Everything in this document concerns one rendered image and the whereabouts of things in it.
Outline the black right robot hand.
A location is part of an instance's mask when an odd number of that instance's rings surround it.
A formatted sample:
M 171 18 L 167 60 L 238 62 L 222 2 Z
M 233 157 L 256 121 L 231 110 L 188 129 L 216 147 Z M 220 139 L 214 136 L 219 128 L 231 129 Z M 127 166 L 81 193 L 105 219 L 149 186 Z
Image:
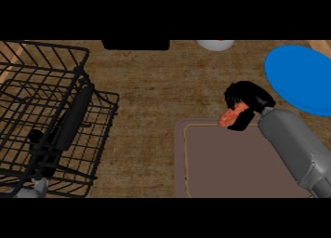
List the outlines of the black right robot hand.
M 235 110 L 242 102 L 248 108 L 238 114 L 233 124 L 228 127 L 233 131 L 244 131 L 253 121 L 256 112 L 263 112 L 265 108 L 273 108 L 276 101 L 266 90 L 250 81 L 232 83 L 225 91 L 225 101 L 228 108 Z

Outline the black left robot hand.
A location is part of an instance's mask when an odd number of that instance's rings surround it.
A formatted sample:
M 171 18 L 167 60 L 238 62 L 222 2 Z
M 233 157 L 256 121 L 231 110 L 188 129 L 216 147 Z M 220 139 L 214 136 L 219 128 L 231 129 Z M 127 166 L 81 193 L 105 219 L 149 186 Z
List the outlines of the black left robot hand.
M 93 90 L 95 86 L 87 86 L 83 89 L 71 108 L 59 117 L 47 135 L 39 129 L 30 131 L 30 152 L 33 152 L 31 158 L 36 162 L 28 181 L 53 177 L 61 154 L 68 150 L 83 124 Z

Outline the orange sweet potato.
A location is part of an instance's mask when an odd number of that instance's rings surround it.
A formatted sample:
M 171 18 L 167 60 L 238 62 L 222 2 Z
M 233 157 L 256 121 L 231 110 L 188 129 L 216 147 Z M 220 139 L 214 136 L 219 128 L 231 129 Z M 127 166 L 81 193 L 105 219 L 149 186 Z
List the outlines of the orange sweet potato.
M 235 109 L 228 109 L 222 115 L 219 126 L 232 126 L 238 120 L 241 113 L 248 109 L 244 102 L 235 104 Z

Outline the blue plate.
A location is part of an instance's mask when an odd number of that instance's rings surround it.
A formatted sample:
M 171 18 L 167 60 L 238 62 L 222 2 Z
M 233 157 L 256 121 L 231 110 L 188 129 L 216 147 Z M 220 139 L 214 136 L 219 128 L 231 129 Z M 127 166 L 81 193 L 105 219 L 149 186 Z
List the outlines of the blue plate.
M 265 57 L 263 72 L 291 106 L 331 117 L 331 59 L 318 50 L 298 45 L 275 47 Z

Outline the brown tray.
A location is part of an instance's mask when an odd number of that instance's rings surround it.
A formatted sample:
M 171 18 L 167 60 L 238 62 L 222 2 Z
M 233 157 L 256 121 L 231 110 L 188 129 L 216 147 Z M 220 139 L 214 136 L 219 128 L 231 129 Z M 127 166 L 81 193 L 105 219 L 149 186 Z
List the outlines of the brown tray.
M 259 124 L 242 132 L 216 118 L 174 126 L 174 194 L 179 198 L 307 198 Z

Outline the white round container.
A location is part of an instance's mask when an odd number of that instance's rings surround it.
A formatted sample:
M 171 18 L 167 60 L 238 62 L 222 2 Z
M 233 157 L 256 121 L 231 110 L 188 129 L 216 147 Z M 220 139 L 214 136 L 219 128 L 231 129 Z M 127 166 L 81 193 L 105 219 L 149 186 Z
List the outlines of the white round container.
M 235 41 L 233 40 L 200 40 L 198 44 L 202 48 L 205 48 L 210 51 L 225 51 L 228 50 Z

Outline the black appliance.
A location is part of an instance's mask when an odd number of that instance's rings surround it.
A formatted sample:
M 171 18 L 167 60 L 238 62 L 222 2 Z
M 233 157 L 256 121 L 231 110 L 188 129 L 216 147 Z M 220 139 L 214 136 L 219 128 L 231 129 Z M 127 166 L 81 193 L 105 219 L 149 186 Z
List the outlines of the black appliance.
M 111 40 L 102 41 L 108 50 L 169 50 L 169 40 Z

